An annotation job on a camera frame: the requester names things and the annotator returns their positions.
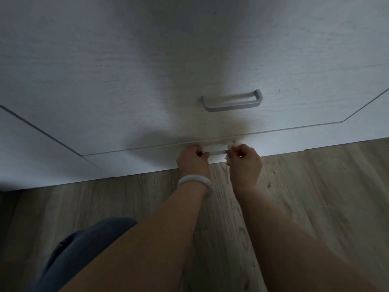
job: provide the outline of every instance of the dark blue pants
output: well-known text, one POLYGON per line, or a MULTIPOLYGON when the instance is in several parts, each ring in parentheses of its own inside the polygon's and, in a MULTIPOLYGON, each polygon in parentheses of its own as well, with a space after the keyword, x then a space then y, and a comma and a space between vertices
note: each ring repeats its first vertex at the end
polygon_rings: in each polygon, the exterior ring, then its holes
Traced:
POLYGON ((35 291, 58 291, 122 234, 136 225, 130 218, 112 217, 72 233, 54 249, 35 291))

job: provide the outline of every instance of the drawer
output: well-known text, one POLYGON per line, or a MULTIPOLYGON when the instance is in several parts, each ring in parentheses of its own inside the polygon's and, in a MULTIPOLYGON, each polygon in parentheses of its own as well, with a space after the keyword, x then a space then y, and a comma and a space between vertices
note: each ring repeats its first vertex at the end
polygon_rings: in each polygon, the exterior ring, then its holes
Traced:
MULTIPOLYGON (((244 142, 256 149, 261 156, 302 151, 315 147, 389 137, 389 92, 342 123, 303 127, 282 131, 255 133, 226 137, 210 141, 174 144, 86 156, 95 165, 106 169, 113 176, 176 168, 179 153, 199 143, 203 151, 222 151, 228 143, 244 142)), ((210 163, 225 162, 225 154, 214 155, 210 163)))
POLYGON ((388 4, 7 0, 0 104, 81 155, 340 122, 388 87, 388 4))

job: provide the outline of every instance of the right hand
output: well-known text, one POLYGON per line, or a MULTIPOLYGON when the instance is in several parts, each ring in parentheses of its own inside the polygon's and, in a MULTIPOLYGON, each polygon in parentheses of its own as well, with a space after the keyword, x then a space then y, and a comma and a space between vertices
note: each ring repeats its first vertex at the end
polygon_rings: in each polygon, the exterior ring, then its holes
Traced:
POLYGON ((260 156, 246 144, 231 147, 227 151, 230 158, 230 180, 234 190, 257 185, 262 169, 260 156))

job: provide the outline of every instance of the hand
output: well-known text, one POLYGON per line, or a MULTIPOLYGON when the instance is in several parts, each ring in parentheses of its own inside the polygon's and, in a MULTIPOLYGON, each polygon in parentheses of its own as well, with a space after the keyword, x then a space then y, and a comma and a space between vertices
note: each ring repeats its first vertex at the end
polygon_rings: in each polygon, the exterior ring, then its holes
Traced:
POLYGON ((246 144, 241 144, 240 146, 231 147, 231 150, 227 151, 227 155, 231 160, 228 165, 234 190, 255 187, 262 169, 261 158, 255 152, 255 149, 246 144))
POLYGON ((211 179, 208 158, 210 153, 201 152, 201 146, 192 146, 183 150, 177 158, 181 177, 197 174, 211 179))

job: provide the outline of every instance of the left hand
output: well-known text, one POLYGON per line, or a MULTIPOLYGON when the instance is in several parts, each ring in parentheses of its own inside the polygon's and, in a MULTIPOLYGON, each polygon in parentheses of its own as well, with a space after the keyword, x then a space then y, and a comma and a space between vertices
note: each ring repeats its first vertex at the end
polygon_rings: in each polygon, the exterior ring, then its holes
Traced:
POLYGON ((210 153, 201 154, 201 146, 192 146, 183 150, 177 158, 181 177, 197 174, 211 179, 208 158, 210 153))

